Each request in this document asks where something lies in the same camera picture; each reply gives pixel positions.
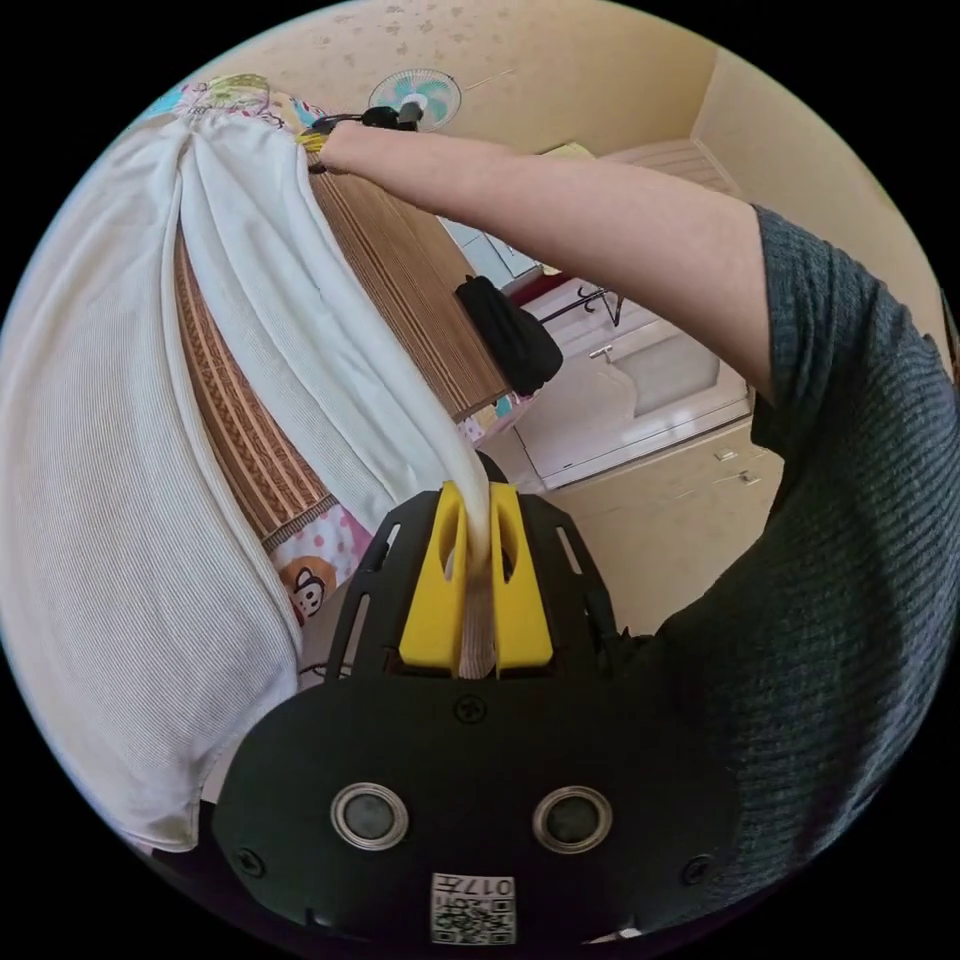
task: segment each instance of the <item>black bag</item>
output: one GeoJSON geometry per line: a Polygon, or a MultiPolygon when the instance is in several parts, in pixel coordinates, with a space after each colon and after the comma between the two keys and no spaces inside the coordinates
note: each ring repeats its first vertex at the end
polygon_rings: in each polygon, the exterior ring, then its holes
{"type": "Polygon", "coordinates": [[[486,277],[468,277],[457,297],[504,377],[522,397],[556,376],[563,354],[536,317],[521,310],[486,277]]]}

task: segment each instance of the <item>electric fan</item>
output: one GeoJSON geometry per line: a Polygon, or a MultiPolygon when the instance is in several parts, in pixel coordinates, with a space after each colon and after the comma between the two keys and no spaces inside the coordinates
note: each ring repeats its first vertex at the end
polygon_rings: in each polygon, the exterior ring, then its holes
{"type": "Polygon", "coordinates": [[[449,123],[460,109],[460,88],[453,77],[439,70],[401,70],[377,84],[370,94],[371,107],[416,103],[423,111],[420,130],[436,130],[449,123]]]}

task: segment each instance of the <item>monkey cartoon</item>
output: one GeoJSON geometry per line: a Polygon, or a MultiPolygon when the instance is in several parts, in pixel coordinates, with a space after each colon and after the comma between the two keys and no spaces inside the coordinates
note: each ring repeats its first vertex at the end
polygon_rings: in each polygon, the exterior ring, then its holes
{"type": "Polygon", "coordinates": [[[320,557],[298,557],[280,570],[280,579],[290,594],[294,613],[302,627],[337,587],[334,568],[320,557]]]}

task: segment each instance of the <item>qr code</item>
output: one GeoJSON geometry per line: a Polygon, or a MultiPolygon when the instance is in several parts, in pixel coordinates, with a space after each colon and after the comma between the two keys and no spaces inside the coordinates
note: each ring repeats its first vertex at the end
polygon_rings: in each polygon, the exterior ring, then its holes
{"type": "Polygon", "coordinates": [[[516,943],[512,877],[435,873],[431,898],[434,943],[470,947],[516,943]]]}

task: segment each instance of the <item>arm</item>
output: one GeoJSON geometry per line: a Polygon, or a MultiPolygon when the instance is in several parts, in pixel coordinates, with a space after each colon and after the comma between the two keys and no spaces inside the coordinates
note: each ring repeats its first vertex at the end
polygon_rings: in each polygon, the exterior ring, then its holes
{"type": "Polygon", "coordinates": [[[602,160],[341,123],[322,159],[669,320],[774,402],[757,215],[732,197],[602,160]]]}

